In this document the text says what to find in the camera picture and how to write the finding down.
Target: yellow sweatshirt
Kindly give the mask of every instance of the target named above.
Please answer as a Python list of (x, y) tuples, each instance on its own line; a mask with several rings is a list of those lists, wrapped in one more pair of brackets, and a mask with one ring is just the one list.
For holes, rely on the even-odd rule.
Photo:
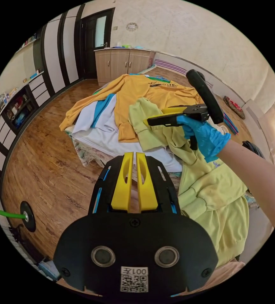
[(191, 150), (182, 127), (147, 127), (143, 123), (143, 119), (160, 114), (156, 105), (140, 98), (130, 106), (129, 121), (143, 151), (169, 146), (183, 160), (180, 208), (207, 231), (218, 254), (217, 267), (222, 266), (244, 249), (249, 224), (244, 197), (247, 187), (220, 159), (206, 163), (199, 150)]
[(116, 93), (114, 109), (115, 123), (119, 128), (118, 139), (120, 142), (138, 142), (138, 138), (128, 122), (129, 106), (135, 104), (140, 97), (146, 97), (156, 104), (159, 109), (173, 105), (195, 105), (203, 103), (200, 95), (194, 88), (184, 87), (176, 82), (170, 83), (152, 80), (144, 75), (124, 74), (110, 82), (97, 94), (78, 101), (67, 113), (60, 124), (63, 131), (73, 124), (81, 110), (90, 103), (106, 99), (110, 93)]

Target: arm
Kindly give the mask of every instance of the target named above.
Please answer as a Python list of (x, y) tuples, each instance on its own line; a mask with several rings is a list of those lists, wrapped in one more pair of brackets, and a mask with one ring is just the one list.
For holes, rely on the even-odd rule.
[(263, 212), (275, 227), (275, 167), (257, 154), (222, 135), (206, 122), (184, 115), (177, 117), (185, 138), (195, 135), (200, 152), (207, 162), (219, 157), (245, 183)]
[(275, 227), (275, 167), (232, 140), (217, 156), (245, 183)]

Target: hand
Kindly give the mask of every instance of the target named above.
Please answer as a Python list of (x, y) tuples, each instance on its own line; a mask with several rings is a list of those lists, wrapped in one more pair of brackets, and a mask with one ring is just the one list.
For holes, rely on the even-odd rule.
[(200, 152), (204, 155), (206, 162), (218, 159), (217, 154), (221, 152), (230, 139), (230, 134), (221, 134), (208, 122), (200, 122), (180, 115), (176, 119), (178, 124), (183, 125), (184, 136), (189, 139), (195, 136)]

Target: wooden floor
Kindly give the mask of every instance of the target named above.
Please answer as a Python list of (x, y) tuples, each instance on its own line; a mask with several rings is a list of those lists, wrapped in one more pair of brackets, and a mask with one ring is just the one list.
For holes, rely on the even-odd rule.
[[(185, 85), (186, 78), (176, 73), (155, 68), (149, 75), (161, 75)], [(3, 181), (3, 203), (6, 211), (19, 213), (25, 200), (36, 218), (36, 231), (22, 229), (44, 255), (53, 258), (61, 233), (76, 219), (87, 215), (94, 184), (101, 169), (94, 163), (84, 167), (71, 139), (59, 129), (65, 113), (78, 100), (97, 90), (96, 80), (86, 80), (61, 94), (26, 128), (9, 159)], [(238, 142), (251, 140), (240, 118), (223, 101), (221, 106), (240, 130)], [(10, 219), (13, 226), (22, 221)]]

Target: wooden cabinet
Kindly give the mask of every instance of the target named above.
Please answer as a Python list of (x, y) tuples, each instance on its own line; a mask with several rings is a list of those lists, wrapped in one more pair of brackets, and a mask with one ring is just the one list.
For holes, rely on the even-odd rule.
[(137, 74), (151, 65), (154, 52), (139, 49), (104, 49), (95, 52), (96, 71), (102, 86), (123, 74)]
[(150, 51), (131, 50), (129, 56), (128, 74), (137, 74), (149, 66)]
[(111, 50), (95, 52), (96, 72), (99, 85), (111, 81)]
[(111, 80), (128, 73), (130, 50), (111, 51)]

